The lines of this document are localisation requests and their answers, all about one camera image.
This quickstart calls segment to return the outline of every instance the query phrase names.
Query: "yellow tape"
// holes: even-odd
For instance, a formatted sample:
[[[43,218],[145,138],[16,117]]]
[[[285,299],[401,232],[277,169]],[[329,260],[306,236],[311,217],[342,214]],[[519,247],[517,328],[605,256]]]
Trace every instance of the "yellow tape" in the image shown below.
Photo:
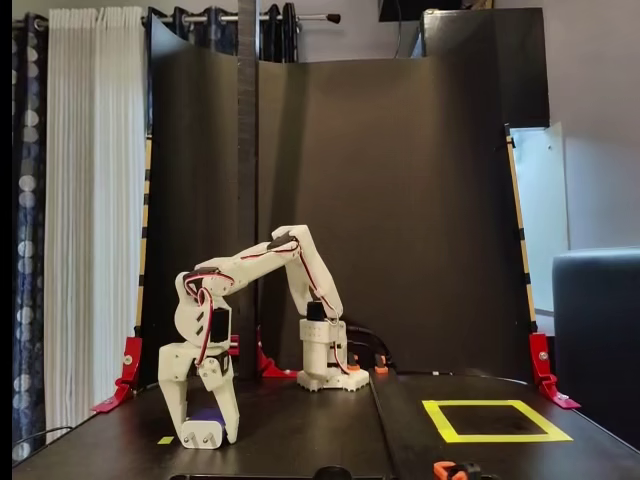
[[[520,400],[424,400],[425,410],[447,443],[571,442],[572,438]],[[545,433],[533,435],[459,435],[440,407],[511,406],[518,409]]]

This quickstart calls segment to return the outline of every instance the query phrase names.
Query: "white curtain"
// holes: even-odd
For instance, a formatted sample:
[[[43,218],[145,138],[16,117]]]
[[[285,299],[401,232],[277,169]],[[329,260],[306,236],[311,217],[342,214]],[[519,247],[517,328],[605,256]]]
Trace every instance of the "white curtain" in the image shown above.
[[[145,164],[140,7],[51,10],[45,215],[47,427],[114,392],[133,334]]]

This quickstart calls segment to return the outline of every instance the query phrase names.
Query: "patterned curtain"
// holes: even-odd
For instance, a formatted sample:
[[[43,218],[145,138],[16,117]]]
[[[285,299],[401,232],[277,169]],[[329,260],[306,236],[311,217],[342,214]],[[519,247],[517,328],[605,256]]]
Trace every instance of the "patterned curtain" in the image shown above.
[[[13,442],[45,429],[43,273],[47,34],[33,14],[12,30]],[[13,461],[44,444],[21,443]]]

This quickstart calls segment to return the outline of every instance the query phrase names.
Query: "white base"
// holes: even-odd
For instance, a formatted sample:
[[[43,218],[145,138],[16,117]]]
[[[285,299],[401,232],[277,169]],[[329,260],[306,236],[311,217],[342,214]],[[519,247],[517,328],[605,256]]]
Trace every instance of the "white base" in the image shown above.
[[[329,376],[324,380],[320,380],[309,376],[304,371],[301,371],[298,372],[296,380],[298,385],[310,392],[317,392],[323,388],[342,388],[349,392],[355,392],[369,383],[369,372],[366,370],[349,372],[348,375],[345,373],[334,373],[332,371],[340,372],[337,368],[330,368]]]
[[[223,438],[222,425],[215,420],[187,420],[180,431],[180,441],[187,448],[214,450]]]

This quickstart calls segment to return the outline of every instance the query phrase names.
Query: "curtain rod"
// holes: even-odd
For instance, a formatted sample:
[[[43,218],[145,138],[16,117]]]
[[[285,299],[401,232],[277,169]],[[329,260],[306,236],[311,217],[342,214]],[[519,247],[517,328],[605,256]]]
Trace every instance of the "curtain rod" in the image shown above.
[[[278,20],[282,20],[282,15],[278,15]],[[146,21],[146,17],[142,17],[142,22]],[[158,18],[162,23],[171,23],[173,19],[171,17],[166,18]],[[184,15],[182,17],[182,21],[184,23],[206,23],[208,21],[208,17],[206,16],[189,16]],[[237,22],[238,15],[221,15],[220,20],[223,22]],[[260,20],[269,20],[269,15],[260,15]],[[309,15],[296,15],[297,22],[306,22],[306,21],[315,21],[322,20],[331,23],[338,24],[340,20],[342,20],[339,13],[319,13],[319,14],[309,14]],[[48,22],[46,20],[35,19],[34,25],[38,30],[44,30],[48,26]],[[21,28],[24,27],[24,21],[22,20],[13,20],[11,22],[11,28]]]

